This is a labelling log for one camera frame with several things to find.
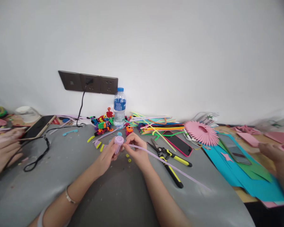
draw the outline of power outlet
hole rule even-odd
[[[83,91],[79,73],[67,71],[58,72],[66,90]]]
[[[80,74],[80,78],[81,78],[81,84],[82,84],[82,88],[83,89],[85,88],[86,83],[88,83],[91,80],[93,80],[92,83],[87,85],[85,92],[101,93],[101,89],[100,89],[100,81],[101,81],[101,79],[100,79],[100,76],[81,73]]]
[[[100,76],[101,93],[114,95],[118,92],[118,78]]]

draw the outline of craft table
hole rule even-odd
[[[275,176],[275,165],[273,161],[271,161],[269,158],[267,158],[265,155],[261,154],[259,151],[259,148],[251,147],[249,144],[247,144],[243,139],[241,139],[236,131],[232,130],[231,128],[227,126],[219,126],[215,128],[217,131],[224,132],[226,134],[231,134],[235,140],[240,144],[240,146],[248,152],[257,162],[259,162],[262,166],[264,166],[271,174]],[[253,135],[259,142],[261,143],[272,143],[272,144],[280,144],[276,142],[275,140],[272,140],[264,135]],[[233,187],[235,192],[238,194],[240,199],[243,201],[243,203],[248,202],[257,202],[259,201],[257,198],[252,197],[251,195],[247,194],[242,188],[240,187]]]
[[[91,125],[79,128],[78,133],[62,136],[68,131],[60,129],[48,136],[50,150],[33,171],[23,172],[23,168],[44,152],[46,143],[43,139],[24,147],[25,156],[30,157],[28,161],[13,165],[0,175],[0,226],[27,226],[99,156],[100,149],[96,149],[92,142],[87,143],[94,134]],[[115,132],[101,141],[108,144],[116,135]],[[153,136],[141,137],[150,142]],[[168,146],[161,138],[157,144]],[[155,153],[150,146],[148,150]],[[202,150],[193,151],[187,158],[192,168],[174,159],[169,159],[169,163],[205,184],[211,191],[178,172],[184,188],[177,188],[162,163],[150,155],[149,159],[194,226],[254,226],[240,198]],[[93,183],[69,226],[159,226],[142,173],[134,161],[128,163],[125,152]]]

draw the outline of smartphone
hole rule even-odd
[[[165,131],[162,135],[172,135],[171,131]],[[181,152],[185,157],[189,157],[193,148],[189,146],[185,141],[177,137],[177,135],[171,137],[165,137],[165,139],[179,152]]]
[[[237,147],[237,145],[232,141],[231,138],[222,134],[219,134],[219,138],[236,162],[245,165],[251,165],[251,162],[247,159],[247,157],[243,154],[240,148]]]
[[[33,126],[31,126],[20,140],[30,140],[42,135],[45,129],[56,118],[55,115],[41,117]]]

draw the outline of white wall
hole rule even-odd
[[[127,111],[247,123],[284,109],[284,1],[0,0],[0,105],[78,114],[58,70],[118,77]]]

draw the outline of bracelet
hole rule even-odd
[[[66,190],[65,190],[65,195],[66,195],[67,200],[68,200],[69,202],[71,202],[72,204],[79,203],[79,202],[76,202],[76,201],[72,200],[72,199],[69,197],[69,195],[68,195],[68,193],[67,193],[67,188],[68,188],[68,186],[66,187]]]

